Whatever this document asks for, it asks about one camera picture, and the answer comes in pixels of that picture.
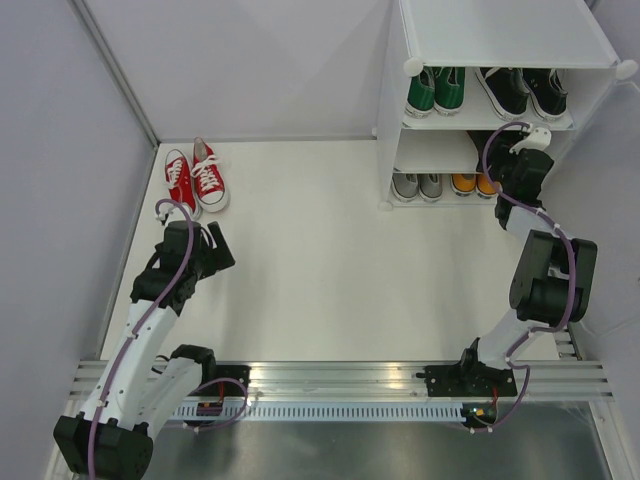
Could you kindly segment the orange sneaker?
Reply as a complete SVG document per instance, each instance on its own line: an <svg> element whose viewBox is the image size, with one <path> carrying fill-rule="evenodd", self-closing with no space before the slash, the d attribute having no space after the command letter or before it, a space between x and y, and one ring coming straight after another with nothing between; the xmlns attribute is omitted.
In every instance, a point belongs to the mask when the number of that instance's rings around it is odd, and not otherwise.
<svg viewBox="0 0 640 480"><path fill-rule="evenodd" d="M476 195L481 199L489 200L498 195L498 189L493 186L490 178L485 174L476 175Z"/></svg>
<svg viewBox="0 0 640 480"><path fill-rule="evenodd" d="M456 173L450 176L453 192L459 197L468 197L476 190L477 175Z"/></svg>

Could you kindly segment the red sneaker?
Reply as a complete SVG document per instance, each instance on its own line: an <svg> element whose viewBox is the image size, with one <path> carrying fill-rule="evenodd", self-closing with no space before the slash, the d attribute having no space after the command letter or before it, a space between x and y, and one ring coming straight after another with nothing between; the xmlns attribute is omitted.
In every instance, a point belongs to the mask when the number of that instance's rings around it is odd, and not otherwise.
<svg viewBox="0 0 640 480"><path fill-rule="evenodd" d="M198 220L202 209L196 200L191 164L183 152L178 149L168 152L165 157L164 176L171 199L182 204L192 220Z"/></svg>
<svg viewBox="0 0 640 480"><path fill-rule="evenodd" d="M229 203L229 190L218 167L214 150L200 137L194 139L193 168L196 200L209 213L224 210Z"/></svg>

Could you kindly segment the grey sneaker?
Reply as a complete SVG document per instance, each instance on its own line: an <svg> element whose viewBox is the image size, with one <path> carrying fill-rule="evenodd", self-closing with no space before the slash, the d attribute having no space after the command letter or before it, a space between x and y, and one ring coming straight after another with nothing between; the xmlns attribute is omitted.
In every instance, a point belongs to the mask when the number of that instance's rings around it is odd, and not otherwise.
<svg viewBox="0 0 640 480"><path fill-rule="evenodd" d="M420 197L428 203L439 201L443 194L442 177L440 174L428 173L418 176Z"/></svg>
<svg viewBox="0 0 640 480"><path fill-rule="evenodd" d="M415 174L394 173L391 187L394 196L400 202L408 203L418 196L419 183Z"/></svg>

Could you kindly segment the green sneaker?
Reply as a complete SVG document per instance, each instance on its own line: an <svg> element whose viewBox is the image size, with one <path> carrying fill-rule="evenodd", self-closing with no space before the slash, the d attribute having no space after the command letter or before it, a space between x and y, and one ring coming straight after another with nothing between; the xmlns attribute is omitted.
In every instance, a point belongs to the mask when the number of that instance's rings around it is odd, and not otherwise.
<svg viewBox="0 0 640 480"><path fill-rule="evenodd" d="M419 75L411 79L405 113L412 118L425 118L434 109L435 77L433 69L425 66Z"/></svg>
<svg viewBox="0 0 640 480"><path fill-rule="evenodd" d="M462 108L465 94L464 67L436 67L435 109L444 116L457 114Z"/></svg>

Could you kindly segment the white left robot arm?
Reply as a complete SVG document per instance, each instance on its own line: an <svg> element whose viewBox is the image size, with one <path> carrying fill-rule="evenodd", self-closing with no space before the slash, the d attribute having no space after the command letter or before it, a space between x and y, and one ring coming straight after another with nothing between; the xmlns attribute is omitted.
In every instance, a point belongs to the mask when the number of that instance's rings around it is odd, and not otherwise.
<svg viewBox="0 0 640 480"><path fill-rule="evenodd" d="M134 280L113 358L79 411L55 425L55 442L71 472L88 479L142 478L156 437L183 400L216 389L216 359L206 347L182 344L157 378L150 375L197 283L234 264L217 222L167 224Z"/></svg>

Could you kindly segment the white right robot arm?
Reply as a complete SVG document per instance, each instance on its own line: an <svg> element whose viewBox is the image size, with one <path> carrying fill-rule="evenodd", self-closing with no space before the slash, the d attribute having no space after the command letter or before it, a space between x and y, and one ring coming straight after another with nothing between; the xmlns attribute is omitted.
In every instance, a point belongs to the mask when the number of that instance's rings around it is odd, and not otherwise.
<svg viewBox="0 0 640 480"><path fill-rule="evenodd" d="M533 148L486 146L481 154L482 172L498 189L495 216L524 247L508 312L460 359L456 381L469 395L482 393L492 381L507 383L514 361L534 340L586 313L598 249L592 241L565 233L544 209L539 196L553 165L549 155Z"/></svg>

